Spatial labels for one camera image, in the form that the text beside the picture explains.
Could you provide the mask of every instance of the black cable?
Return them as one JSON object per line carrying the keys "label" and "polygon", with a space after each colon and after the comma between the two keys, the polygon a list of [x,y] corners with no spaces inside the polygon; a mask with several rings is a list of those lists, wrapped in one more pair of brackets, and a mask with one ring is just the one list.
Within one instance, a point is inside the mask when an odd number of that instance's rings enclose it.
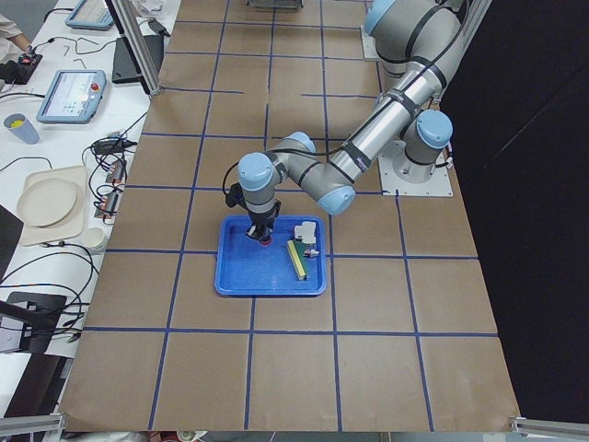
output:
{"label": "black cable", "polygon": [[467,8],[464,13],[464,19],[462,20],[462,23],[460,23],[460,26],[458,26],[458,30],[456,31],[456,34],[454,34],[452,40],[445,46],[445,48],[442,49],[440,53],[437,54],[437,56],[433,60],[431,60],[427,65],[425,65],[423,69],[415,77],[413,77],[413,79],[411,79],[409,84],[403,88],[403,92],[409,89],[421,76],[423,76],[423,74],[425,74],[425,72],[427,72],[428,69],[430,69],[434,64],[436,64],[436,62],[440,60],[440,58],[442,58],[446,52],[450,50],[454,42],[458,39],[458,37],[462,33],[462,29],[465,27],[467,23],[468,12],[470,11],[470,0],[466,0],[466,2]]}
{"label": "black cable", "polygon": [[229,177],[229,174],[231,173],[231,170],[235,169],[237,167],[237,165],[239,164],[239,161],[237,163],[235,163],[234,165],[232,165],[227,172],[225,172],[225,176],[223,177],[223,193],[225,194],[225,196],[229,195],[229,192],[225,191],[225,186],[227,184],[227,177]]}
{"label": "black cable", "polygon": [[29,96],[29,97],[37,97],[39,99],[44,99],[45,96],[42,94],[31,94],[29,92],[10,92],[8,94],[4,94],[4,95],[0,95],[0,99],[5,99],[6,97],[13,97],[15,95],[23,95],[23,96]]}
{"label": "black cable", "polygon": [[119,135],[119,137],[124,137],[138,122],[140,122],[143,119],[145,115],[147,115],[147,111],[145,111],[137,120],[133,122],[133,124],[131,124],[127,129],[125,129],[125,131],[121,135]]}
{"label": "black cable", "polygon": [[[337,154],[338,152],[340,152],[343,149],[343,146],[341,145],[340,147],[338,147],[337,149],[333,149],[330,150],[328,152],[305,152],[303,150],[298,150],[298,149],[292,149],[292,148],[282,148],[282,149],[271,149],[268,152],[280,152],[280,153],[285,153],[285,154],[294,154],[294,155],[298,155],[301,157],[307,157],[307,156],[311,156],[311,157],[328,157],[329,155],[333,155],[333,154]],[[237,163],[235,163],[234,165],[232,165],[227,172],[225,173],[225,176],[223,177],[223,193],[225,194],[225,196],[227,196],[229,194],[229,192],[226,192],[226,184],[227,184],[227,178],[229,177],[229,174],[231,173],[231,170],[233,170],[237,165],[239,164],[239,161]]]}
{"label": "black cable", "polygon": [[0,172],[4,172],[6,169],[8,169],[10,166],[12,166],[13,164],[15,164],[17,161],[19,161],[21,159],[44,159],[45,161],[47,161],[47,163],[49,163],[50,169],[53,169],[52,162],[46,157],[18,157],[17,159],[13,159],[8,164],[6,164],[2,168],[0,168]]}
{"label": "black cable", "polygon": [[39,43],[37,46],[35,46],[33,48],[33,51],[36,52],[37,49],[40,46],[43,46],[45,44],[50,44],[53,43],[56,40],[67,40],[67,41],[72,41],[74,43],[74,52],[76,53],[76,55],[87,55],[89,53],[96,53],[96,52],[100,52],[102,51],[104,48],[106,48],[109,44],[114,43],[116,40],[111,40],[111,41],[107,41],[106,43],[104,43],[99,49],[96,49],[95,51],[86,51],[86,52],[80,52],[78,50],[78,43],[80,41],[88,41],[89,43],[92,44],[96,44],[98,46],[98,43],[96,43],[95,41],[89,40],[85,37],[79,37],[77,39],[70,39],[69,37],[61,37],[61,36],[57,36],[57,37],[51,37],[50,39],[48,39],[47,41],[44,41],[43,43]]}
{"label": "black cable", "polygon": [[49,253],[47,255],[43,255],[35,260],[32,260],[30,262],[27,262],[25,264],[23,264],[22,266],[20,266],[19,268],[16,268],[15,271],[11,272],[9,275],[7,275],[2,282],[5,281],[5,279],[10,276],[11,274],[13,274],[14,272],[17,272],[18,270],[22,269],[23,267],[25,267],[26,265],[32,264],[36,261],[39,261],[40,259],[46,258],[48,256],[52,256],[52,255],[56,255],[56,254],[69,254],[69,255],[74,255],[77,256],[78,258],[80,258],[81,260],[87,262],[90,265],[90,275],[88,276],[86,282],[84,283],[84,285],[82,286],[82,288],[76,292],[75,290],[73,290],[70,287],[66,287],[63,286],[63,288],[67,288],[70,291],[72,291],[75,294],[74,299],[72,299],[70,302],[66,303],[63,307],[61,308],[56,308],[56,309],[49,309],[49,311],[47,312],[47,314],[52,314],[52,313],[64,313],[64,311],[70,307],[78,307],[77,313],[67,313],[70,315],[75,315],[75,318],[72,320],[68,320],[64,323],[64,326],[69,325],[68,329],[72,329],[74,327],[74,325],[81,320],[84,316],[85,316],[85,312],[82,311],[82,307],[83,306],[87,306],[89,305],[89,303],[87,302],[82,302],[81,299],[81,294],[84,293],[84,291],[87,289],[87,287],[89,286],[90,282],[92,281],[92,278],[94,277],[94,272],[96,272],[96,275],[99,274],[98,268],[96,267],[96,265],[94,264],[94,258],[92,257],[92,254],[90,253],[90,250],[88,250],[86,247],[84,246],[80,246],[78,244],[74,244],[74,243],[69,243],[69,242],[65,242],[65,241],[60,241],[57,244],[49,244],[49,243],[43,243],[42,247],[45,248],[63,248],[63,247],[76,247],[79,248],[81,250],[84,251],[84,253],[87,255],[87,258],[83,257],[82,255],[78,255],[77,253],[72,253],[70,251],[57,251],[57,252],[53,252],[53,253]]}
{"label": "black cable", "polygon": [[29,283],[29,284],[5,284],[0,285],[0,288],[23,288],[23,287],[57,287],[72,292],[74,297],[77,297],[77,292],[72,288],[68,287],[67,285],[63,284],[54,284],[54,283]]}
{"label": "black cable", "polygon": [[72,12],[74,9],[72,7],[56,7],[54,9],[51,9],[47,14],[45,14],[45,17],[43,18],[43,23],[45,23],[47,21],[47,17],[49,17],[49,15],[52,12],[55,11],[68,11],[68,12]]}

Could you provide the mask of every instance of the black stand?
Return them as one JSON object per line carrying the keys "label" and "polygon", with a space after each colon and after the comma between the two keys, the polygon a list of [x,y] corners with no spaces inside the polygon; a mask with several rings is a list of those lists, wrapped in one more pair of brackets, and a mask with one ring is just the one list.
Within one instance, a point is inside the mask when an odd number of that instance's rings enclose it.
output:
{"label": "black stand", "polygon": [[[20,320],[32,328],[30,336],[23,334],[20,350],[25,353],[45,353],[55,332],[55,326],[62,314],[66,297],[43,293],[13,292],[6,302],[0,301],[0,316]],[[29,310],[13,304],[27,302],[36,310]]]}

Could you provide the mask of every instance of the sponge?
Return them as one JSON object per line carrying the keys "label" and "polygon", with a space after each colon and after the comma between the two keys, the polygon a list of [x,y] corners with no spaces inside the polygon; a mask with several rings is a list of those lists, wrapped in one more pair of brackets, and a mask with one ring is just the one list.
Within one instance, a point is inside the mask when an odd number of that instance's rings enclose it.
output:
{"label": "sponge", "polygon": [[286,242],[286,248],[288,249],[288,254],[291,257],[291,261],[293,262],[296,276],[299,280],[306,279],[306,277],[309,275],[309,271],[305,263],[305,244],[300,241],[290,240]]}

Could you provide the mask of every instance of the metal frame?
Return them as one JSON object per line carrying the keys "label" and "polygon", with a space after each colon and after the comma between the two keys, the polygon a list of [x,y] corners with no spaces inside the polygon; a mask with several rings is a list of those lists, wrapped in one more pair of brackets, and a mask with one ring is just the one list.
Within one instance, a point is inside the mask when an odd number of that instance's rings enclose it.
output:
{"label": "metal frame", "polygon": [[589,440],[589,424],[537,421],[534,419],[525,419],[524,417],[513,417],[511,422],[512,430],[524,436],[539,435]]}
{"label": "metal frame", "polygon": [[0,419],[0,437],[25,435],[42,431],[63,430],[67,416],[63,413],[47,416],[5,417]]}
{"label": "metal frame", "polygon": [[147,95],[161,93],[159,77],[154,61],[149,54],[144,37],[139,29],[130,0],[106,0],[112,19],[131,55],[141,85]]}

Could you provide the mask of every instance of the cup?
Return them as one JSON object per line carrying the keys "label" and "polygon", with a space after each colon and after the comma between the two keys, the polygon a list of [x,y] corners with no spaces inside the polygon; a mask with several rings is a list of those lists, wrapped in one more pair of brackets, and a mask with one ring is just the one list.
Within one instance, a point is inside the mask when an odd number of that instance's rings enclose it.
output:
{"label": "cup", "polygon": [[82,245],[92,254],[102,253],[108,242],[109,237],[100,227],[91,227],[82,233]]}
{"label": "cup", "polygon": [[6,117],[4,126],[28,145],[34,145],[39,141],[37,129],[22,113],[13,113]]}

